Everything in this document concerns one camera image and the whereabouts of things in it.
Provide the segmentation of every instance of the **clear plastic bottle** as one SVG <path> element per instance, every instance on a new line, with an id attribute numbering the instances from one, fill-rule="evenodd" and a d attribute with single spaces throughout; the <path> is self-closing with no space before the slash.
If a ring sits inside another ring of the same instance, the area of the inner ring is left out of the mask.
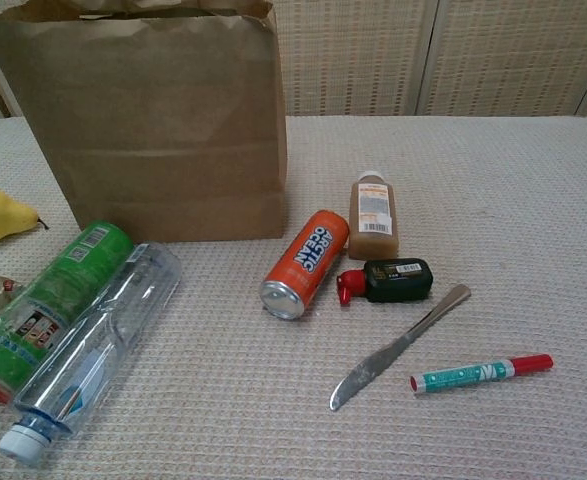
<path id="1" fill-rule="evenodd" d="M 181 270 L 166 247 L 138 245 L 13 399 L 23 416 L 0 441 L 2 453 L 34 466 L 53 440 L 82 427 L 144 325 L 168 302 Z"/>
<path id="2" fill-rule="evenodd" d="M 399 248 L 393 187 L 382 174 L 367 170 L 353 184 L 349 211 L 349 257 L 396 258 Z"/>

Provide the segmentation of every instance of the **green can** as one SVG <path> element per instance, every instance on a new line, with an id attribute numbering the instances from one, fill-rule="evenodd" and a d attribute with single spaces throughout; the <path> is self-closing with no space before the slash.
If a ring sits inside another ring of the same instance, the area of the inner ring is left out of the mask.
<path id="1" fill-rule="evenodd" d="M 110 223 L 86 228 L 0 311 L 0 402 L 7 403 L 66 336 L 133 242 Z"/>

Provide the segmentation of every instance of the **red bottle cap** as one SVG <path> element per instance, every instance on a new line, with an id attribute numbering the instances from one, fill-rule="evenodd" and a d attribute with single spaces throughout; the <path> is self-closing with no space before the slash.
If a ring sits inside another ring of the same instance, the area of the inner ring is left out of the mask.
<path id="1" fill-rule="evenodd" d="M 515 369 L 515 375 L 524 375 L 540 370 L 548 370 L 553 366 L 553 359 L 550 355 L 531 355 L 530 357 L 511 358 L 511 363 Z"/>
<path id="2" fill-rule="evenodd" d="M 364 270 L 347 270 L 337 277 L 337 295 L 340 305 L 348 305 L 351 296 L 364 295 L 366 292 L 366 279 Z"/>

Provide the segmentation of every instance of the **knife blade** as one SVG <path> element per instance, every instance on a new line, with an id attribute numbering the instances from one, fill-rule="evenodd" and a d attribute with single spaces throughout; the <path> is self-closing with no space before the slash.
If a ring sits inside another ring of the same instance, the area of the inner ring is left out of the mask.
<path id="1" fill-rule="evenodd" d="M 460 284 L 453 287 L 448 295 L 433 310 L 427 313 L 422 320 L 413 325 L 409 331 L 358 363 L 337 387 L 335 387 L 331 395 L 329 408 L 336 412 L 351 397 L 390 367 L 397 357 L 431 325 L 470 296 L 471 290 L 466 285 Z"/>

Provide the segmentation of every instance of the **orange can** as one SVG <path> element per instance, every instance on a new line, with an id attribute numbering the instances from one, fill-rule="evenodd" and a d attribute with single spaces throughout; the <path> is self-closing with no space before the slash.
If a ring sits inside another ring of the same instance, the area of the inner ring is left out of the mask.
<path id="1" fill-rule="evenodd" d="M 262 282 L 266 309 L 284 320 L 302 316 L 348 236 L 342 217 L 328 210 L 315 213 Z"/>

